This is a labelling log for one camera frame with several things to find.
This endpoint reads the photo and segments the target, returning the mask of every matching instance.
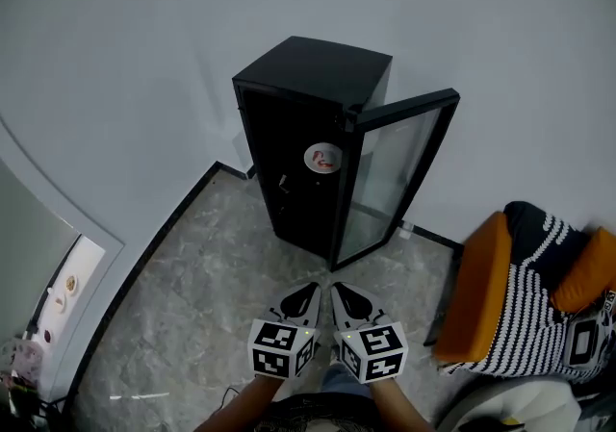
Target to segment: orange cushion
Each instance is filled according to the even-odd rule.
[[[611,288],[613,280],[616,280],[616,237],[601,227],[552,293],[552,304],[559,311],[576,313]]]
[[[444,362],[479,362],[497,332],[509,276],[511,237],[496,212],[467,240],[455,293],[434,356]]]

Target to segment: glass door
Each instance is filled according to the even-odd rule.
[[[385,244],[434,159],[460,96],[435,91],[364,111],[349,131],[330,267]]]

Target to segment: tiled floor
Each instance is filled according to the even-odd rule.
[[[191,431],[217,407],[227,386],[251,374],[246,338],[272,295],[315,280],[323,287],[321,342],[332,335],[327,288],[348,281],[383,297],[409,343],[398,382],[434,419],[465,374],[441,376],[422,343],[434,319],[450,249],[399,231],[350,267],[324,260],[272,232],[258,184],[219,172],[177,222],[117,310],[73,407],[81,431]],[[329,361],[321,351],[302,383],[316,391]]]

